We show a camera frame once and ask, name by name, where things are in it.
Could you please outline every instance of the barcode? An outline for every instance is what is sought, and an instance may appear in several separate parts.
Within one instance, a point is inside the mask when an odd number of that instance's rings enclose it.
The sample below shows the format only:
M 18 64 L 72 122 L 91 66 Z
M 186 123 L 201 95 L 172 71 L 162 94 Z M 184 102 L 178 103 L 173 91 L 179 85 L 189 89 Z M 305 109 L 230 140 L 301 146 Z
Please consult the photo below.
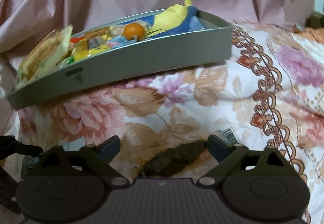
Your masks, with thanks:
M 235 138 L 234 133 L 232 132 L 231 128 L 227 128 L 222 131 L 223 136 L 226 138 L 227 142 L 230 145 L 238 144 L 239 142 Z

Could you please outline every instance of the orange cloth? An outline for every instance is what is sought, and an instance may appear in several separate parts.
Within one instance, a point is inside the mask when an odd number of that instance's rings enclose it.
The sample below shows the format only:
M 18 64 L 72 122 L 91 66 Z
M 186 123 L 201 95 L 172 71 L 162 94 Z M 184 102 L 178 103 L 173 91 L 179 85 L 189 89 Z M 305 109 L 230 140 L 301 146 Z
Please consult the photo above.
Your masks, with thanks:
M 299 31 L 295 29 L 295 32 L 310 41 L 317 41 L 318 43 L 324 44 L 324 28 L 306 28 L 305 31 Z

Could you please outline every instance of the gray tray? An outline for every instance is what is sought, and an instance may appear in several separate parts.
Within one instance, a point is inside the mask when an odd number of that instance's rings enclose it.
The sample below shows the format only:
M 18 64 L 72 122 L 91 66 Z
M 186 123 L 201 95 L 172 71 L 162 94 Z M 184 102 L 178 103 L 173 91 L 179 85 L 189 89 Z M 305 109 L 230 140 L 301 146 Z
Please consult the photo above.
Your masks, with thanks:
M 165 9 L 125 17 L 93 29 L 112 26 Z M 225 20 L 198 11 L 204 30 L 158 37 L 75 62 L 7 95 L 15 110 L 44 103 L 67 93 L 146 74 L 216 63 L 231 57 L 232 27 Z M 84 32 L 73 35 L 81 37 Z

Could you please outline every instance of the yellow plastic bag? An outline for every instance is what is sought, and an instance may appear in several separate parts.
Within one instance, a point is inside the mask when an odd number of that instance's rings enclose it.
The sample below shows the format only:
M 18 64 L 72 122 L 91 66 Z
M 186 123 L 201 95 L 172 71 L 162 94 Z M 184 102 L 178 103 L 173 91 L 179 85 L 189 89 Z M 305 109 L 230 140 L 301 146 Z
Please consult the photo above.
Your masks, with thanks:
M 184 0 L 184 5 L 175 4 L 161 14 L 156 15 L 154 24 L 150 28 L 151 34 L 146 37 L 151 37 L 180 26 L 187 16 L 188 7 L 191 5 L 192 0 Z
M 74 62 L 75 62 L 99 54 L 109 49 L 110 47 L 108 47 L 107 45 L 101 45 L 99 48 L 76 52 L 72 55 L 72 57 L 74 58 Z

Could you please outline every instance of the brown food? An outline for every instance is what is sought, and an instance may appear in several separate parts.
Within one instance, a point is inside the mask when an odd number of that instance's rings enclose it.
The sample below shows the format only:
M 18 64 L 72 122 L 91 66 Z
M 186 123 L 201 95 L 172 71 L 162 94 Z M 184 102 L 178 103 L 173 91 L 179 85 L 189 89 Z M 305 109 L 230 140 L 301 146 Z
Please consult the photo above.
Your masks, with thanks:
M 53 55 L 62 41 L 61 34 L 56 31 L 47 35 L 20 64 L 22 77 L 30 80 L 38 70 L 40 62 Z
M 103 35 L 109 35 L 110 33 L 110 28 L 109 27 L 105 27 L 105 28 L 101 28 L 101 29 L 95 29 L 92 31 L 88 31 L 84 33 L 84 37 L 86 39 L 92 39 L 94 37 L 100 37 Z
M 198 140 L 180 144 L 176 148 L 169 148 L 146 162 L 138 176 L 171 177 L 181 172 L 186 166 L 193 164 L 206 147 L 206 141 Z
M 305 37 L 309 41 L 318 42 L 324 44 L 324 28 L 312 29 L 306 28 L 305 32 L 297 33 L 301 37 Z

